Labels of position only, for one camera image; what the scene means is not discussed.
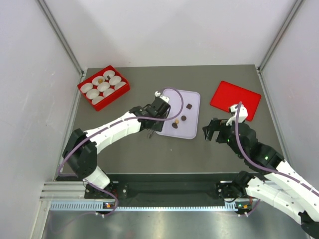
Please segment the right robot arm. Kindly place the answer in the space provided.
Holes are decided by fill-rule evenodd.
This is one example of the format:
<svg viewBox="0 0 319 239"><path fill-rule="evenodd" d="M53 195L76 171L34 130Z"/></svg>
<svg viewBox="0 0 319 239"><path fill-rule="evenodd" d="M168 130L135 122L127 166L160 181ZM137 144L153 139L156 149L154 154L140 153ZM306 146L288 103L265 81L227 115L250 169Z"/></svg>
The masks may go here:
<svg viewBox="0 0 319 239"><path fill-rule="evenodd" d="M319 237L319 192L280 153L259 142L256 132L243 122L227 125L226 120L213 118L202 130L207 141L217 132L217 143L227 144L262 176L240 171L232 182L217 183L219 197L229 202L243 198L264 201L291 217L312 238Z"/></svg>

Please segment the metal serving tongs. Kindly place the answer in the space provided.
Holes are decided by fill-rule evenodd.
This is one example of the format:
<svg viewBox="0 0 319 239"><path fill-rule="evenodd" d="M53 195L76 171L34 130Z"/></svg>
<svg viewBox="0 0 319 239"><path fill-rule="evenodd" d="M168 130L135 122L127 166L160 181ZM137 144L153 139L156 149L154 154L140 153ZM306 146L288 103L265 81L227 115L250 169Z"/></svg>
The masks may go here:
<svg viewBox="0 0 319 239"><path fill-rule="evenodd" d="M156 133L156 132L161 132L162 128L163 128L163 124L164 122L167 120L168 115L170 113L170 107L166 110L166 112L160 117L160 119L164 119L164 121L156 121L155 124L149 129L147 138L151 139L152 136Z"/></svg>

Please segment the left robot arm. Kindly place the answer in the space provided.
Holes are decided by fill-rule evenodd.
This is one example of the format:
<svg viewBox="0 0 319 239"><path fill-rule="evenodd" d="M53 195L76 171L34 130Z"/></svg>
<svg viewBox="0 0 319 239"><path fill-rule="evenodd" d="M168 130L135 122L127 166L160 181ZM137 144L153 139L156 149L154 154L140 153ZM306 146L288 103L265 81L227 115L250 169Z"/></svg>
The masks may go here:
<svg viewBox="0 0 319 239"><path fill-rule="evenodd" d="M160 131L170 109L169 97L156 97L152 104L137 106L120 118L95 129L71 133L62 153L78 179L96 186L101 197L109 197L113 185L106 173L97 165L97 155L114 142L145 129Z"/></svg>

